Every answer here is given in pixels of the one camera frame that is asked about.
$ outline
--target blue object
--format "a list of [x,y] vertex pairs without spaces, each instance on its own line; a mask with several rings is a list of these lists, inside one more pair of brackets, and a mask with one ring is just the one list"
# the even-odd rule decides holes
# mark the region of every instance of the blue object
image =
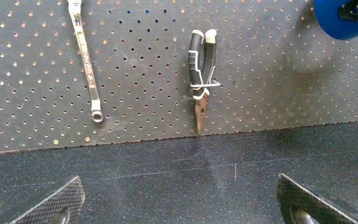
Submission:
[[350,1],[353,0],[314,0],[314,13],[318,23],[335,39],[348,40],[358,36],[358,21],[341,19],[338,15],[338,9]]

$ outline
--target pliers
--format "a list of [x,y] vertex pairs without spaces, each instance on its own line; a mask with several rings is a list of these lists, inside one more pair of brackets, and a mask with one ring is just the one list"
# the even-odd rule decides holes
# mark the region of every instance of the pliers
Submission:
[[[193,98],[195,99],[198,134],[201,134],[201,129],[203,128],[207,97],[209,95],[207,87],[221,85],[216,81],[211,81],[216,66],[216,55],[218,50],[218,45],[216,43],[216,30],[208,30],[205,33],[205,45],[203,44],[203,41],[204,34],[199,30],[193,30],[188,60],[191,80],[190,86],[193,89]],[[204,66],[202,70],[200,70],[201,47],[203,47],[203,50],[205,47]]]

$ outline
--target gray perforated metal panel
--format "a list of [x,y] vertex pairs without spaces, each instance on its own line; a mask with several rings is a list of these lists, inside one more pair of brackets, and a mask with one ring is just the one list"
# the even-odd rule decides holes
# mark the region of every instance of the gray perforated metal panel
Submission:
[[310,0],[86,1],[90,93],[66,1],[0,1],[0,152],[195,135],[191,31],[218,30],[203,134],[358,120],[358,39]]

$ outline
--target wrench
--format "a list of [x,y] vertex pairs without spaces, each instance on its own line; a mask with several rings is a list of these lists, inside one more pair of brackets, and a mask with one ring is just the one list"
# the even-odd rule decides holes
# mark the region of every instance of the wrench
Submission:
[[75,35],[77,37],[78,46],[80,47],[82,62],[84,64],[86,79],[88,81],[89,90],[91,92],[91,115],[92,120],[96,123],[103,121],[101,110],[101,102],[96,87],[96,80],[94,79],[90,55],[88,53],[88,46],[84,35],[84,28],[81,20],[81,0],[68,0],[68,12],[70,13],[71,21],[73,22]]

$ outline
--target black speckled countertop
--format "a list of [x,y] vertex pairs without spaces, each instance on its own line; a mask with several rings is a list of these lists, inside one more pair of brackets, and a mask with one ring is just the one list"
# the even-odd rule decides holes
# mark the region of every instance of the black speckled countertop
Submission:
[[0,212],[77,174],[81,223],[283,223],[281,172],[358,206],[358,123],[0,154]]

